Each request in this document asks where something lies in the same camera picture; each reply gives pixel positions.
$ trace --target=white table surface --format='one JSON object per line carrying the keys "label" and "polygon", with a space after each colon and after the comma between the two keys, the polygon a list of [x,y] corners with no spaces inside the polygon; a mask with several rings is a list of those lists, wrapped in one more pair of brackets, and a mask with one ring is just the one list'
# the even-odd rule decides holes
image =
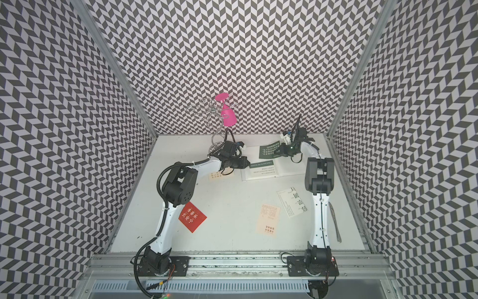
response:
{"label": "white table surface", "polygon": [[[279,135],[235,135],[246,146],[266,145],[280,140]],[[330,156],[322,134],[309,134],[321,153]],[[163,200],[156,192],[156,179],[163,169],[177,161],[192,162],[206,158],[209,135],[159,136],[139,185],[113,241],[110,252],[136,252],[156,233]],[[276,177],[243,182],[240,170],[234,176],[197,181],[191,202],[207,219],[191,233],[178,221],[173,238],[173,251],[287,251],[304,250],[312,229],[312,196],[304,187],[304,175]],[[309,211],[289,218],[277,191],[295,187]],[[364,244],[340,184],[335,186],[330,201],[335,209],[342,243],[336,239],[332,217],[328,215],[330,247],[334,250],[364,250]],[[275,237],[256,233],[262,204],[281,208]]]}

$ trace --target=vent grille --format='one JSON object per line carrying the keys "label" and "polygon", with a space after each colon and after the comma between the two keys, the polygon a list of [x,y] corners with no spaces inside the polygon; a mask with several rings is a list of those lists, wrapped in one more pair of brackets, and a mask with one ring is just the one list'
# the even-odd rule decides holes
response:
{"label": "vent grille", "polygon": [[[158,283],[159,280],[149,280],[147,286]],[[151,292],[163,292],[163,287],[151,289]],[[307,282],[295,280],[171,280],[167,285],[167,292],[179,293],[304,293],[308,292]]]}
{"label": "vent grille", "polygon": [[93,286],[94,292],[126,291],[128,280],[97,280]]}

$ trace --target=checkered wall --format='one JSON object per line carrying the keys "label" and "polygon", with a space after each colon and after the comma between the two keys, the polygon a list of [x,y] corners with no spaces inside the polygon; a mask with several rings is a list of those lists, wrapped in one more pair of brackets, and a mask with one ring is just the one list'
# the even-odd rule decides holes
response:
{"label": "checkered wall", "polygon": [[383,0],[86,0],[160,134],[212,133],[186,107],[232,95],[237,133],[299,113],[325,132]]}
{"label": "checkered wall", "polygon": [[68,296],[152,137],[66,0],[0,22],[0,297]]}
{"label": "checkered wall", "polygon": [[407,298],[478,298],[477,11],[400,1],[333,137]]}

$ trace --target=red paper card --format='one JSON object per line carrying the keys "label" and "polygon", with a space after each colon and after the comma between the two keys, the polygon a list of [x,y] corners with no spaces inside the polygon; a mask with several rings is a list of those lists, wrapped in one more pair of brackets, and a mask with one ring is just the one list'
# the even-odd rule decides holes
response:
{"label": "red paper card", "polygon": [[206,220],[206,215],[204,215],[195,205],[191,202],[188,202],[179,215],[179,220],[189,229],[192,233],[196,228]]}

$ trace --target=black cable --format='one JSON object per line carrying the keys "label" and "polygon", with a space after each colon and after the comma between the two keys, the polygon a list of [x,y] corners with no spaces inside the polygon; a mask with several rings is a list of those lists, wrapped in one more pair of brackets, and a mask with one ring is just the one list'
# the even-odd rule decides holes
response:
{"label": "black cable", "polygon": [[171,273],[169,274],[169,277],[168,279],[166,280],[166,284],[163,284],[163,292],[161,293],[161,297],[164,296],[164,293],[167,291],[166,289],[168,288],[168,285],[169,285],[169,281],[171,280],[171,276],[173,275],[173,272],[174,272],[174,269],[176,268],[176,266],[174,266],[172,269],[171,269]]}
{"label": "black cable", "polygon": [[282,259],[282,256],[283,256],[284,254],[288,254],[288,255],[291,255],[291,256],[295,256],[295,255],[293,255],[293,254],[291,254],[291,253],[288,253],[288,252],[283,252],[283,253],[281,253],[281,261],[282,261],[284,264],[287,264],[287,262],[284,262],[284,260]]}
{"label": "black cable", "polygon": [[299,117],[297,117],[297,120],[295,121],[295,125],[292,127],[291,137],[292,137],[292,134],[294,133],[295,130],[299,131],[299,122],[300,122],[301,116],[302,116],[302,114],[299,114]]}
{"label": "black cable", "polygon": [[[320,166],[322,166],[322,158],[319,156],[320,159]],[[326,247],[326,237],[324,235],[324,212],[322,211],[322,188],[324,187],[324,174],[322,174],[322,184],[320,185],[320,224],[322,225],[322,240],[324,241],[324,248],[327,249]]]}
{"label": "black cable", "polygon": [[230,133],[231,133],[232,141],[233,141],[234,143],[236,143],[236,139],[234,138],[234,134],[232,133],[232,131],[231,131],[231,129],[230,129],[230,128],[227,128],[227,129],[226,129],[226,137],[224,138],[224,141],[226,141],[226,140],[227,140],[227,137],[228,137],[228,132],[230,132]]}
{"label": "black cable", "polygon": [[240,150],[240,147],[238,146],[237,151],[234,153],[235,158],[240,158],[242,156],[242,151]]}
{"label": "black cable", "polygon": [[336,279],[337,279],[337,276],[334,277],[334,281],[332,281],[332,283],[331,283],[330,285],[328,285],[328,286],[333,285]]}
{"label": "black cable", "polygon": [[148,241],[145,245],[141,246],[141,248],[139,249],[139,251],[136,253],[136,255],[134,256],[134,262],[133,262],[133,273],[134,273],[134,280],[136,280],[136,284],[138,285],[138,287],[140,288],[141,292],[148,296],[149,298],[151,299],[159,299],[161,297],[158,297],[158,296],[154,296],[153,294],[150,294],[148,293],[148,291],[143,287],[143,285],[141,284],[140,282],[140,278],[138,277],[138,258],[140,256],[140,253],[141,251],[143,251],[143,249],[145,249],[147,246],[149,246],[149,244],[153,243],[155,240],[156,240],[156,236],[154,238],[152,238],[150,241]]}
{"label": "black cable", "polygon": [[232,169],[231,172],[224,174],[224,170],[226,170],[226,169],[224,168],[224,169],[221,171],[221,174],[222,174],[223,176],[228,176],[228,175],[230,175],[231,173],[234,172],[234,169]]}
{"label": "black cable", "polygon": [[296,164],[302,162],[302,155],[303,155],[303,154],[300,153],[300,160],[299,160],[299,162],[294,162],[294,160],[292,160],[292,157],[291,157],[291,161],[294,162],[294,163],[296,163]]}

